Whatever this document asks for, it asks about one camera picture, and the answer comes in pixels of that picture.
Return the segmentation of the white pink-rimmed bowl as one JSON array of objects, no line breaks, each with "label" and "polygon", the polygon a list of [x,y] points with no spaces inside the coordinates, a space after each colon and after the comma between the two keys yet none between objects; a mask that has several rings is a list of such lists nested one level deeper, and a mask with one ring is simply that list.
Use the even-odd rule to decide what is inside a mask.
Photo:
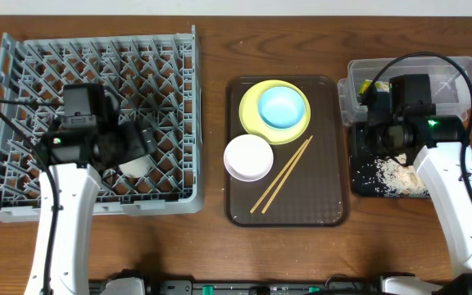
[{"label": "white pink-rimmed bowl", "polygon": [[262,179],[273,164],[272,147],[257,135],[239,135],[227,144],[224,151],[225,169],[233,178],[243,182]]}]

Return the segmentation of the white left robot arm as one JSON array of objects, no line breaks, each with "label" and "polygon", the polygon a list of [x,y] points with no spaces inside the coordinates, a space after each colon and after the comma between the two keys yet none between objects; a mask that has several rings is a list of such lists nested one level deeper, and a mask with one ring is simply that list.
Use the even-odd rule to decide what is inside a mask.
[{"label": "white left robot arm", "polygon": [[93,208],[106,170],[150,170],[152,135],[121,123],[120,101],[100,84],[66,85],[64,113],[34,146],[42,166],[40,217],[28,294],[88,294]]}]

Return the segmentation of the small light green cup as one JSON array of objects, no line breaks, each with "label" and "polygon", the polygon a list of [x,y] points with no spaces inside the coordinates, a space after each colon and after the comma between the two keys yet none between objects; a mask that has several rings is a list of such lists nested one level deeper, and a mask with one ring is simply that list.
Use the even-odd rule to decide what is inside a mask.
[{"label": "small light green cup", "polygon": [[123,175],[126,175],[129,178],[140,178],[150,171],[151,162],[148,156],[143,156],[120,164],[119,169]]}]

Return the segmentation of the light blue bowl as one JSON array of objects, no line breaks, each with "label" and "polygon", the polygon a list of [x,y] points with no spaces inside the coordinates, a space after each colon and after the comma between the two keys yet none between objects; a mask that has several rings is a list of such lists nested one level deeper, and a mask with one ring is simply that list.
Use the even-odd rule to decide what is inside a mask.
[{"label": "light blue bowl", "polygon": [[286,86],[268,88],[258,100],[258,113],[263,121],[275,129],[290,129],[305,115],[302,95]]}]

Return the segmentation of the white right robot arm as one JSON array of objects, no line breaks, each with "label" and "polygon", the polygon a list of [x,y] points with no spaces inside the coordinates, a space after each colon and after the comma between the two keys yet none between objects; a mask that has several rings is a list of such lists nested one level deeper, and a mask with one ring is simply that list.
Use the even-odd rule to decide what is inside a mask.
[{"label": "white right robot arm", "polygon": [[472,294],[472,150],[458,116],[438,116],[426,74],[399,75],[387,91],[375,84],[361,94],[367,121],[352,126],[354,157],[405,155],[433,201],[452,260],[454,279],[443,286],[414,276],[382,279],[386,294]]}]

